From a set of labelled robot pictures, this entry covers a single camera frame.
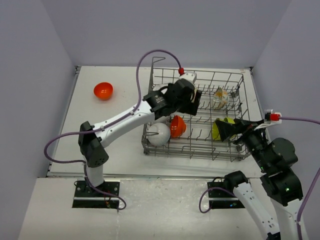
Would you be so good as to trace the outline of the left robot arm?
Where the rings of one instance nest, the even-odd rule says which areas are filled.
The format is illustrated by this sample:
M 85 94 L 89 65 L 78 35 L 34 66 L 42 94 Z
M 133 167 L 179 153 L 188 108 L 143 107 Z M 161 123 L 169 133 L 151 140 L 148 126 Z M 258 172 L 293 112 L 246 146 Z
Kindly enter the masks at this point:
M 80 152 L 85 161 L 86 190 L 97 197 L 103 193 L 103 165 L 108 161 L 106 152 L 113 141 L 131 130 L 175 112 L 195 116 L 202 91 L 185 78 L 178 79 L 145 95 L 135 106 L 106 121 L 80 125 L 78 137 Z

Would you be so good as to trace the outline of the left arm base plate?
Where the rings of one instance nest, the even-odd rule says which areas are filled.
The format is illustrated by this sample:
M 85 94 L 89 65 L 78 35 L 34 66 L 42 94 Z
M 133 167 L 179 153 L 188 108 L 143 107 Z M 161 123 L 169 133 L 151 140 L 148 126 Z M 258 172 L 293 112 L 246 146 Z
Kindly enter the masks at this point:
M 72 208 L 74 209 L 117 209 L 120 200 L 116 197 L 107 196 L 92 189 L 85 180 L 74 182 L 75 191 L 73 196 Z M 108 194 L 119 195 L 119 181 L 105 181 L 97 186 L 100 191 Z

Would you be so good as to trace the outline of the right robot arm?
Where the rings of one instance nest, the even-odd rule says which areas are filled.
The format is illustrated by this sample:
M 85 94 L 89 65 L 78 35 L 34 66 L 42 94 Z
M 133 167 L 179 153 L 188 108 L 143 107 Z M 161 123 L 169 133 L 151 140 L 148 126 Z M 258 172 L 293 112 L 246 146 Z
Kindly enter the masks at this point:
M 278 137 L 271 142 L 266 138 L 266 128 L 281 123 L 280 114 L 269 119 L 249 121 L 235 119 L 234 123 L 217 120 L 221 141 L 238 135 L 235 144 L 242 143 L 259 166 L 262 187 L 275 209 L 273 220 L 255 197 L 251 184 L 241 171 L 224 176 L 223 191 L 236 196 L 266 240 L 307 240 L 308 234 L 302 217 L 307 198 L 303 196 L 301 182 L 291 167 L 298 161 L 292 142 Z

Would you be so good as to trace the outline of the orange bowl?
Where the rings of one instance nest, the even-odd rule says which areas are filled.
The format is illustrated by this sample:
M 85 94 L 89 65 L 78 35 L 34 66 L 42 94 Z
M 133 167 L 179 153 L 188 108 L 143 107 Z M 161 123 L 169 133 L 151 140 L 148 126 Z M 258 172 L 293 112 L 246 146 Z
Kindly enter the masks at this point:
M 178 138 L 186 131 L 186 129 L 187 125 L 182 117 L 175 115 L 170 123 L 170 136 L 172 138 Z
M 109 100 L 113 95 L 113 91 L 114 88 L 109 82 L 100 82 L 93 89 L 94 95 L 102 101 Z

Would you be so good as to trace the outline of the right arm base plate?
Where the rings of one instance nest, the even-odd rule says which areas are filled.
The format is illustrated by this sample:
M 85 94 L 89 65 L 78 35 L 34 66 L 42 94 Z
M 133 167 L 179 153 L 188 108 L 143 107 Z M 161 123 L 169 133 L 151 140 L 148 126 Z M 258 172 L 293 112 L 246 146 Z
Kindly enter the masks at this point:
M 212 181 L 207 182 L 207 188 L 224 188 L 224 179 L 221 177 L 215 177 Z M 244 209 L 244 205 L 241 201 L 231 196 L 229 193 L 219 189 L 210 190 L 208 193 L 208 203 L 212 210 L 215 209 Z

